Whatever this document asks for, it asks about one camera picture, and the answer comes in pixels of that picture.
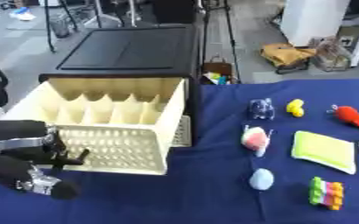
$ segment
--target pink toy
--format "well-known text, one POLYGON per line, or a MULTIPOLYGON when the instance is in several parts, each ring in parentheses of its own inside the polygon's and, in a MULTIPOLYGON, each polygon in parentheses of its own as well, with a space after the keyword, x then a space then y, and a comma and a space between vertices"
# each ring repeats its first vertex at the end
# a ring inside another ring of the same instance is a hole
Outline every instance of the pink toy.
POLYGON ((249 128, 249 126, 246 125, 241 142, 246 148, 255 151, 256 156, 260 158, 265 154, 265 151, 270 144, 272 131, 273 130, 270 130, 270 133, 267 136, 262 128, 249 128))

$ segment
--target white cabinet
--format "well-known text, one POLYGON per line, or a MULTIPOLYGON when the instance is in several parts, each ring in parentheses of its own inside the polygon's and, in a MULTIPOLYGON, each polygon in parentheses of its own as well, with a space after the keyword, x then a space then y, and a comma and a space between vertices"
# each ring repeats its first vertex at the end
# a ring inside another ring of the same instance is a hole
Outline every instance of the white cabinet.
POLYGON ((294 46, 336 35, 350 0, 287 0, 280 25, 294 46))

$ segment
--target perforated drawer front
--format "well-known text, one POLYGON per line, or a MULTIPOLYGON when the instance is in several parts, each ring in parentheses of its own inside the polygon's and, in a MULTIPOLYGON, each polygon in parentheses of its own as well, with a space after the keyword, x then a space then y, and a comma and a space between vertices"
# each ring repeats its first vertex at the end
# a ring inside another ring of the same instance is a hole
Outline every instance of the perforated drawer front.
POLYGON ((71 156, 91 150, 86 164, 68 170, 165 174, 185 107, 184 83, 180 78, 50 79, 4 119, 56 124, 71 156))

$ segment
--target tripod stand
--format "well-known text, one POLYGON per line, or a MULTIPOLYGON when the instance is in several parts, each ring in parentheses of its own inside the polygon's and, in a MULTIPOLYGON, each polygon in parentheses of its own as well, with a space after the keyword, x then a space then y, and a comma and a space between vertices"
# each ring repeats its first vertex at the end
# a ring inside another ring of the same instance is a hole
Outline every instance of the tripod stand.
POLYGON ((202 50, 201 50, 201 61, 204 65, 206 62, 206 52, 207 52, 207 37, 208 37, 208 25, 209 20, 211 17, 211 11, 216 10, 224 10, 225 17, 226 17, 226 23, 229 30, 229 38, 230 38, 230 44, 231 44, 231 51, 234 58, 234 65, 236 68, 236 78, 238 82, 241 82, 240 74, 239 74, 239 67, 238 67, 238 60, 236 57, 236 41, 234 39, 234 33, 233 33, 233 26, 231 24, 231 18, 230 18, 230 6, 228 3, 228 0, 223 0, 223 6, 220 6, 219 0, 214 0, 215 5, 211 4, 211 0, 201 0, 201 5, 204 8, 205 15, 204 15, 204 33, 203 33, 203 40, 202 40, 202 50))

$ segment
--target black stand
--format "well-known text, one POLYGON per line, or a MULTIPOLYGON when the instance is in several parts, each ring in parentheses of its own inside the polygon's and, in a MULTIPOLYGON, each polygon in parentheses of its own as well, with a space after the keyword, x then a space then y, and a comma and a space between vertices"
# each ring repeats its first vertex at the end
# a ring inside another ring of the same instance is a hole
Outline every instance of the black stand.
MULTIPOLYGON (((49 12, 49 5, 48 0, 45 0, 45 18, 46 18, 46 33, 47 33, 47 44, 49 45, 50 51, 52 53, 55 53, 55 48, 52 43, 52 30, 50 29, 50 12, 49 12)), ((79 28, 76 24, 76 21, 74 20, 74 17, 72 17, 71 13, 69 12, 69 9, 67 8, 67 3, 64 0, 60 0, 61 6, 64 8, 66 14, 71 19, 71 22, 74 26, 74 31, 78 32, 79 28)))
POLYGON ((206 52, 207 52, 207 37, 208 37, 208 25, 209 25, 209 19, 211 17, 211 11, 215 10, 224 10, 225 16, 226 16, 226 22, 227 27, 229 29, 229 38, 230 38, 230 44, 231 44, 231 51, 233 53, 234 58, 234 65, 236 67, 236 78, 239 82, 241 82, 241 76, 239 73, 239 67, 238 67, 238 59, 236 57, 236 41, 234 39, 234 33, 233 33, 233 25, 231 24, 231 18, 230 18, 230 6, 228 3, 228 0, 223 0, 223 6, 219 6, 219 0, 215 0, 215 7, 211 5, 210 0, 203 0, 202 1, 204 10, 205 10, 205 16, 204 16, 204 34, 203 34, 203 40, 202 40, 202 52, 201 52, 201 61, 204 64, 206 62, 206 52))

